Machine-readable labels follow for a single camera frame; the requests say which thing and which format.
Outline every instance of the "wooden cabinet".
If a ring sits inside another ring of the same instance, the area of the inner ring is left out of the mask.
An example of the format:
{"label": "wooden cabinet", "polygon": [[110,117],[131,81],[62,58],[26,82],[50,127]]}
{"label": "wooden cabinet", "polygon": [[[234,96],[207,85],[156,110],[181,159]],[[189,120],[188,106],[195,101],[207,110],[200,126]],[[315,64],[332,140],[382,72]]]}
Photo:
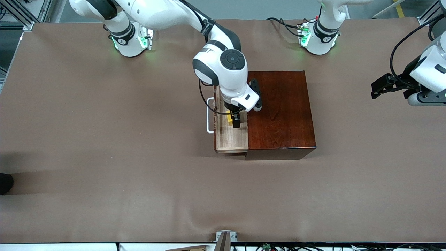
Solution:
{"label": "wooden cabinet", "polygon": [[[217,153],[245,154],[249,160],[302,159],[316,149],[310,100],[304,71],[250,71],[257,79],[263,106],[259,112],[241,113],[240,128],[232,128],[225,115],[214,115]],[[218,87],[215,102],[225,108]]]}

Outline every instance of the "brown table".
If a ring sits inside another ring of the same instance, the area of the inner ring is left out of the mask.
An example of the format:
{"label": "brown table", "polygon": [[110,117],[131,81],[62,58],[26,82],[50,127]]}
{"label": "brown table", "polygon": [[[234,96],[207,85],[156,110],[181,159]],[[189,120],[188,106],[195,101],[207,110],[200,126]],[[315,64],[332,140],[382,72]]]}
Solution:
{"label": "brown table", "polygon": [[[242,241],[445,240],[444,108],[370,98],[416,19],[346,21],[325,56],[269,21],[220,23],[250,70],[306,71],[318,148],[291,161],[217,155],[191,63],[204,39],[190,27],[128,59],[102,24],[36,24],[0,96],[0,172],[16,180],[0,197],[1,242],[202,242],[221,229]],[[398,72],[426,32],[401,46]]]}

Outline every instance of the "wooden drawer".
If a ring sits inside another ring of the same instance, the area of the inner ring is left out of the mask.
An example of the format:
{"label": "wooden drawer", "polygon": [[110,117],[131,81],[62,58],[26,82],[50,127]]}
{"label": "wooden drawer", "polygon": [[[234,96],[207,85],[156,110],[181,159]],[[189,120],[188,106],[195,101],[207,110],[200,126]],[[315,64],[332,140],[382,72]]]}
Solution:
{"label": "wooden drawer", "polygon": [[[249,160],[302,159],[316,148],[310,99],[304,71],[250,71],[257,79],[263,106],[259,112],[241,112],[240,128],[225,115],[214,114],[217,153],[245,154]],[[218,87],[215,103],[225,112]]]}

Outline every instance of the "drawer handle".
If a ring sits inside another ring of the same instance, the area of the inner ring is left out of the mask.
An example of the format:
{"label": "drawer handle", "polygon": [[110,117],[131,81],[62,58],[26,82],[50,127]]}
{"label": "drawer handle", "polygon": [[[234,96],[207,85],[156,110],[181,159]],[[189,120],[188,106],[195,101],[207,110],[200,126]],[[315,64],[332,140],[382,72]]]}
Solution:
{"label": "drawer handle", "polygon": [[[209,105],[209,101],[214,100],[214,97],[210,97],[207,99],[206,103]],[[206,131],[209,134],[213,134],[214,131],[209,130],[209,108],[206,107]]]}

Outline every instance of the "gray floor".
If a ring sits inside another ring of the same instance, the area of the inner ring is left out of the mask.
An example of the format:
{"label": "gray floor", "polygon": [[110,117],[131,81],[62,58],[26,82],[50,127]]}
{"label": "gray floor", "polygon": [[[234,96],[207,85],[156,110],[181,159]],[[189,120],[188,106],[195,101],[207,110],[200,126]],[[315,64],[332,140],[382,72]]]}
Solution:
{"label": "gray floor", "polygon": [[[319,12],[316,0],[189,0],[191,4],[214,19],[266,19],[277,17],[287,19],[313,18]],[[401,4],[406,17],[417,17],[433,0],[406,0]],[[349,6],[352,19],[368,19],[392,4],[392,0],[374,0],[367,5]],[[98,22],[77,15],[68,0],[53,0],[49,17],[55,22]],[[392,9],[380,18],[398,18]],[[446,30],[446,20],[439,22],[434,34]],[[8,68],[20,37],[17,31],[0,30],[0,66]]]}

